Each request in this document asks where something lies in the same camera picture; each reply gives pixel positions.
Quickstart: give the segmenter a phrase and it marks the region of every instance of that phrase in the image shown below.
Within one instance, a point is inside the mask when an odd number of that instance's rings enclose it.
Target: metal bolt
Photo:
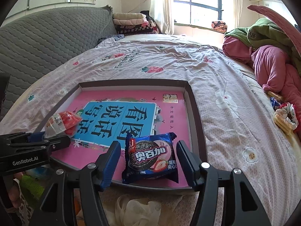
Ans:
[[[63,169],[57,169],[57,171],[55,172],[57,175],[62,175],[64,173]]]
[[[209,163],[207,163],[207,162],[203,162],[202,164],[201,164],[201,166],[203,167],[203,168],[209,168],[210,167],[210,164]]]
[[[241,169],[239,169],[239,168],[234,168],[233,171],[235,174],[241,174]]]
[[[88,164],[88,168],[89,169],[93,169],[93,168],[95,168],[96,167],[96,164],[95,163],[90,163],[90,164]]]

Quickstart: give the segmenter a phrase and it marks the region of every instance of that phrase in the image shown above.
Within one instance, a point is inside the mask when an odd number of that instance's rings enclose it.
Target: hand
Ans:
[[[21,181],[22,173],[19,172],[19,173],[14,174],[14,178]],[[21,205],[20,190],[19,190],[19,186],[16,183],[16,181],[14,181],[14,185],[10,188],[10,190],[7,191],[7,193],[8,193],[8,197],[11,200],[11,203],[13,204],[14,208],[19,208],[19,206]]]

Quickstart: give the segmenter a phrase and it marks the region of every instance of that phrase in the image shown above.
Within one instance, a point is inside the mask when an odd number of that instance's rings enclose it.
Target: stack of folded blankets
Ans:
[[[158,34],[159,30],[154,21],[147,21],[142,13],[114,13],[113,22],[118,34]]]

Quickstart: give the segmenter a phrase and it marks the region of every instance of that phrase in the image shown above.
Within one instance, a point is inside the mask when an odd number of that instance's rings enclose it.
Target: window frame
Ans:
[[[186,1],[179,1],[179,0],[173,0],[173,2],[175,3],[184,3],[184,4],[189,4],[190,5],[190,25],[191,25],[191,6],[198,6],[198,7],[203,7],[203,8],[208,8],[214,11],[217,11],[219,13],[219,17],[218,20],[222,20],[222,0],[218,0],[218,7],[212,7],[212,6],[208,6],[205,4],[201,4],[201,3],[194,3],[192,2],[192,0],[189,0],[189,2]]]

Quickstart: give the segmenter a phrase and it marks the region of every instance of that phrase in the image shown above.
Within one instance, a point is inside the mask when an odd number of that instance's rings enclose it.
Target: white curtain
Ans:
[[[175,30],[172,16],[173,0],[151,0],[150,16],[163,34],[173,34]]]
[[[228,31],[239,26],[239,19],[243,9],[243,0],[222,0],[222,20],[227,23]]]

